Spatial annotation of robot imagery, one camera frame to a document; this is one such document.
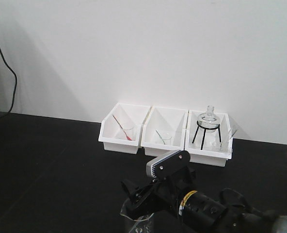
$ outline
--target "black cable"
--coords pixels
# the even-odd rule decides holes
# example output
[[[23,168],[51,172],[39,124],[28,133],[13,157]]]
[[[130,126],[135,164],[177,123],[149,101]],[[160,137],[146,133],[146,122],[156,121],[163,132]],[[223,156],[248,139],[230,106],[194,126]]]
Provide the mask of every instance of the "black cable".
[[[15,99],[15,96],[16,96],[17,76],[16,76],[16,73],[11,69],[11,67],[9,67],[8,63],[7,63],[6,60],[4,59],[3,53],[2,53],[2,51],[1,51],[1,48],[0,48],[0,55],[1,55],[1,57],[2,57],[2,60],[3,60],[4,64],[5,64],[5,65],[7,66],[7,68],[13,73],[14,78],[15,78],[15,80],[16,80],[15,85],[14,85],[14,90],[13,90],[13,96],[12,96],[11,107],[10,107],[9,111],[8,111],[6,114],[0,116],[0,118],[3,118],[3,117],[5,117],[6,115],[8,115],[8,114],[12,111],[12,109],[13,109],[14,99]]]

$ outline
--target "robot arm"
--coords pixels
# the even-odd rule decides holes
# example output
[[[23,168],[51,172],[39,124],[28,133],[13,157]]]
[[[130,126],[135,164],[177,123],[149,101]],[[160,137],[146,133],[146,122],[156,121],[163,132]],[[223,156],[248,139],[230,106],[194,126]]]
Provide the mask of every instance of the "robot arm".
[[[187,151],[170,152],[147,163],[149,185],[139,188],[123,181],[127,215],[137,219],[165,210],[198,233],[287,233],[287,216],[262,213],[234,190],[224,189],[220,201],[198,192],[189,161]],[[238,203],[228,203],[229,195]]]

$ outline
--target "screw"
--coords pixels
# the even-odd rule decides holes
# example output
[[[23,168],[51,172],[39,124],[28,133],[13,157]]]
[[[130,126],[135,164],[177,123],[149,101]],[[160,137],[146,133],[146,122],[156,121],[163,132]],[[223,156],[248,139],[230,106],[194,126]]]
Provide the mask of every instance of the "screw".
[[[217,209],[216,207],[212,207],[212,208],[210,209],[210,212],[211,212],[212,214],[214,214],[214,213],[218,212],[218,209]]]

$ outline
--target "glass flask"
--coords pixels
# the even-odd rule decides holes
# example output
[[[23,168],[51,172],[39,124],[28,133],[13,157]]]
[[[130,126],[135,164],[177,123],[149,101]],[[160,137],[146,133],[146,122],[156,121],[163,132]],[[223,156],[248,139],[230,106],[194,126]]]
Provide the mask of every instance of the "glass flask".
[[[197,118],[198,124],[204,128],[207,128],[206,130],[207,133],[215,132],[218,125],[220,125],[220,118],[213,113],[214,108],[215,108],[214,106],[209,105],[207,107],[207,111],[205,113],[198,115]]]

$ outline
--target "red-tipped rod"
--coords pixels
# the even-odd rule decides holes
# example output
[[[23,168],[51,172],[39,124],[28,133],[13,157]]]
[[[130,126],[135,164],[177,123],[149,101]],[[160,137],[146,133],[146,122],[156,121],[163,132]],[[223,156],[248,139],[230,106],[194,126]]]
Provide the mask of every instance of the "red-tipped rod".
[[[125,132],[125,130],[123,129],[122,125],[119,123],[119,121],[117,120],[117,118],[115,118],[114,115],[112,115],[112,116],[113,116],[113,118],[115,119],[116,123],[119,124],[119,126],[120,126],[121,130],[124,132],[124,134],[125,134],[127,140],[128,140],[128,141],[132,141],[132,139],[131,139],[131,138],[128,136],[128,134]]]

